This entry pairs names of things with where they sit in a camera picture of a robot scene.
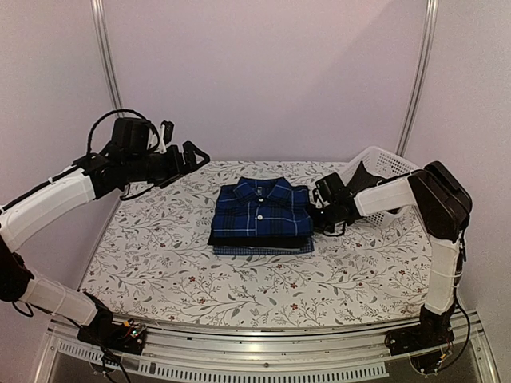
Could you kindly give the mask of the blue plaid long sleeve shirt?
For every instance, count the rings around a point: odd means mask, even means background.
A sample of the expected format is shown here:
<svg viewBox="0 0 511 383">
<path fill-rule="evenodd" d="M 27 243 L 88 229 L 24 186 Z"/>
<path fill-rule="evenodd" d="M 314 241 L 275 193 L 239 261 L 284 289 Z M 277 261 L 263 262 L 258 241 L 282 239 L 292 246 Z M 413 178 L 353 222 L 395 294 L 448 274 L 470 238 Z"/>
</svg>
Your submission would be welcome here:
<svg viewBox="0 0 511 383">
<path fill-rule="evenodd" d="M 239 178 L 224 185 L 216 200 L 212 233 L 216 238 L 309 237 L 308 187 L 285 178 Z"/>
</svg>

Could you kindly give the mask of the blue checked shirt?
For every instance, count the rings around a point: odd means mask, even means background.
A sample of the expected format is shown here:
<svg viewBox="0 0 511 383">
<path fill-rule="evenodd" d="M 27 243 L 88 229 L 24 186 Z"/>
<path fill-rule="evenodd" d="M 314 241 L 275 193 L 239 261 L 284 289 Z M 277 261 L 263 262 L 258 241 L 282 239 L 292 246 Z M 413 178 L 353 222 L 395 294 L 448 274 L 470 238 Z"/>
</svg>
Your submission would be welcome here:
<svg viewBox="0 0 511 383">
<path fill-rule="evenodd" d="M 297 248 L 283 247 L 233 247 L 213 246 L 215 255 L 249 256 L 249 255 L 302 255 L 311 253 L 314 249 L 314 241 L 311 237 L 306 238 L 303 245 Z"/>
</svg>

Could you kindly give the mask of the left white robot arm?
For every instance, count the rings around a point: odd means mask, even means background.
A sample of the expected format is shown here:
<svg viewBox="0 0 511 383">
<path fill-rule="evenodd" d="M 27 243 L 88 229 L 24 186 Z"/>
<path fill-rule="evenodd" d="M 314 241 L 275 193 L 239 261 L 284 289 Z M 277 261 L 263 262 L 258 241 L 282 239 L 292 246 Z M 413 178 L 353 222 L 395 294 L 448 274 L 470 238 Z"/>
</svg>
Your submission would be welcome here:
<svg viewBox="0 0 511 383">
<path fill-rule="evenodd" d="M 23 302 L 87 326 L 102 346 L 119 338 L 112 314 L 94 297 L 31 271 L 18 253 L 43 228 L 87 203 L 133 183 L 165 188 L 206 165 L 210 157 L 191 141 L 172 144 L 174 125 L 144 117 L 120 117 L 99 152 L 87 149 L 56 176 L 1 208 L 1 300 Z"/>
</svg>

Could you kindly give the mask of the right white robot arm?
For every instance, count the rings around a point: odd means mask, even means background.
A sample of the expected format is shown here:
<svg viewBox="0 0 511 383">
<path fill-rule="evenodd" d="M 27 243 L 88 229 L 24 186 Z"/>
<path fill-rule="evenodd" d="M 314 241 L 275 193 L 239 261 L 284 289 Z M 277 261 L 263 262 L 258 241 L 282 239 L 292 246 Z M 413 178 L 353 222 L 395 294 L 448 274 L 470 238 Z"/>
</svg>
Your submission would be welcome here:
<svg viewBox="0 0 511 383">
<path fill-rule="evenodd" d="M 412 172 L 383 179 L 357 167 L 348 184 L 336 172 L 316 181 L 314 197 L 321 203 L 316 222 L 332 233 L 383 212 L 409 210 L 414 225 L 402 234 L 393 233 L 387 256 L 402 265 L 389 270 L 389 295 L 393 303 L 415 305 L 421 319 L 413 341 L 431 347 L 444 333 L 456 306 L 456 291 L 465 261 L 465 230 L 469 226 L 472 200 L 449 170 L 439 161 Z"/>
</svg>

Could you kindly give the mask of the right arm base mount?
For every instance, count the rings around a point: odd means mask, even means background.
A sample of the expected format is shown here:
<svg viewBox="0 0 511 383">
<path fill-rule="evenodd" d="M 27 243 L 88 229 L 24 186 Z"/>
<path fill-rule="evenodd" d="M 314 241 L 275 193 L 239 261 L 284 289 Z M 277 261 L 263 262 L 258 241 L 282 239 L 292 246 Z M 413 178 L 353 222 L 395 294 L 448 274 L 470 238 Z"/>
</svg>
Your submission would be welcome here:
<svg viewBox="0 0 511 383">
<path fill-rule="evenodd" d="M 421 353 L 412 357 L 410 363 L 421 374 L 437 373 L 447 357 L 451 355 L 453 348 L 454 333 L 450 325 L 451 315 L 451 311 L 434 314 L 422 307 L 417 325 L 388 331 L 384 344 L 391 356 L 434 348 L 434 351 L 430 353 Z"/>
</svg>

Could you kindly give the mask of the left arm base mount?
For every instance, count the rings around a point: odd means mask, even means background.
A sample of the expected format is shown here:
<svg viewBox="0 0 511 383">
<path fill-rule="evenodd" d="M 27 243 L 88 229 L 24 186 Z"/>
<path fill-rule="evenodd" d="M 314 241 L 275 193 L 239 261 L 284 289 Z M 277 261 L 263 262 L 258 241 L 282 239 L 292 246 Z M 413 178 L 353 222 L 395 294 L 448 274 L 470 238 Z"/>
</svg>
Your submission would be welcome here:
<svg viewBox="0 0 511 383">
<path fill-rule="evenodd" d="M 132 318 L 116 324 L 113 313 L 99 299 L 89 293 L 85 295 L 93 301 L 98 312 L 89 325 L 80 326 L 77 339 L 109 350 L 142 355 L 147 338 L 146 325 Z"/>
</svg>

